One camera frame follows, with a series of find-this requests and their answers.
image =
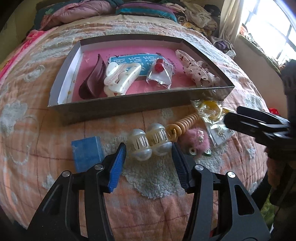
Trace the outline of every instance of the shallow box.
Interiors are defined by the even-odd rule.
[[[177,49],[189,54],[196,61],[208,64],[209,71],[220,77],[221,86],[197,88],[193,81],[186,80],[181,63],[174,57]],[[136,53],[161,54],[173,62],[175,74],[170,89],[137,79],[130,87],[131,91],[123,96],[82,100],[78,88],[91,72],[101,54],[104,62],[114,55]],[[66,57],[50,91],[48,107],[61,114],[63,123],[75,123],[96,118],[104,118],[146,110],[161,109],[190,104],[191,100],[224,100],[234,88],[230,79],[203,53],[187,41],[150,34],[116,34],[99,36],[78,41]]]

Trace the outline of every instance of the pink fluffy hair tie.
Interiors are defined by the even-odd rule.
[[[190,153],[193,148],[197,155],[201,155],[210,148],[209,135],[202,128],[193,128],[178,138],[178,144],[184,153]]]

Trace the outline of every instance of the pink fur ball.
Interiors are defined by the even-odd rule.
[[[199,142],[198,136],[200,135],[200,131],[203,131],[203,142]],[[189,148],[194,148],[196,153],[201,154],[205,150],[210,148],[210,140],[207,131],[202,128],[193,128],[189,129],[185,132],[185,134],[181,135],[178,138],[178,144],[183,152],[188,152]]]

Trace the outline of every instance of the bedspread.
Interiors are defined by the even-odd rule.
[[[160,34],[186,39],[230,78],[235,88],[223,105],[267,110],[254,84],[228,56],[200,33],[166,19],[139,16],[99,16],[53,30],[36,43],[1,79],[0,204],[6,214],[27,227],[41,200],[64,170],[75,172],[71,141],[100,136],[105,154],[114,153],[134,128],[172,123],[194,111],[191,106],[146,111],[62,126],[47,108],[55,77],[72,46],[83,38],[106,34]],[[264,147],[235,133],[226,144],[212,148],[211,157],[197,160],[213,172],[235,172],[250,192],[266,172]],[[112,194],[105,195],[116,240],[181,240],[192,195],[180,187],[171,156],[138,162],[128,155],[123,176]],[[80,226],[86,234],[80,202]],[[217,198],[213,226],[217,222]]]

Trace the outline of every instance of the green fabric on window sill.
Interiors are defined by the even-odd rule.
[[[270,194],[268,195],[262,209],[261,209],[261,214],[264,218],[264,221],[267,225],[267,227],[269,228],[269,230],[271,229],[271,226],[274,222],[274,209],[275,209],[275,206],[273,206],[270,201],[269,201],[269,197],[270,197]]]
[[[253,39],[247,39],[246,37],[242,36],[239,34],[239,38],[246,44],[248,45],[256,54],[258,54],[259,56],[263,57],[265,59],[265,61],[267,62],[267,64],[275,70],[275,72],[281,76],[281,72],[279,70],[279,64],[278,62],[272,58],[267,56],[264,51],[262,50],[262,48],[253,40]]]

